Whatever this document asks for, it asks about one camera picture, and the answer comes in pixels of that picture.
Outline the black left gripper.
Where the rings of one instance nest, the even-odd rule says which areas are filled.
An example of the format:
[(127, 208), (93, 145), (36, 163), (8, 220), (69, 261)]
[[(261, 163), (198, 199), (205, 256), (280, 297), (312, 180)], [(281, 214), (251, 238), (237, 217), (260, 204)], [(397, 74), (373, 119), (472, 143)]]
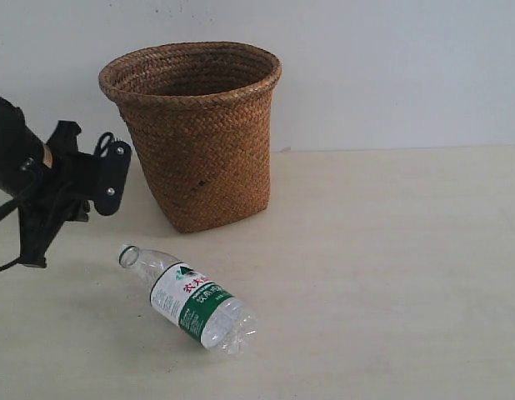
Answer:
[(78, 148), (82, 129), (76, 122), (60, 120), (42, 145), (42, 158), (30, 169), (37, 186), (18, 209), (19, 263), (45, 268), (46, 251), (64, 223), (89, 220), (91, 211), (91, 156)]

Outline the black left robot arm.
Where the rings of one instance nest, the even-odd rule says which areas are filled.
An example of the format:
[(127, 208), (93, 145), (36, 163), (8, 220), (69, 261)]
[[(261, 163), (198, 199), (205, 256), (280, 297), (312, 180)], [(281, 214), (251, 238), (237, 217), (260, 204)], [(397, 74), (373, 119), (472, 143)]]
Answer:
[(76, 122), (60, 121), (47, 142), (28, 127), (20, 107), (0, 96), (0, 189), (11, 199), (0, 222), (17, 212), (19, 255), (0, 266), (47, 266), (45, 253), (66, 222), (89, 220), (87, 199), (73, 192), (73, 157), (79, 154)]

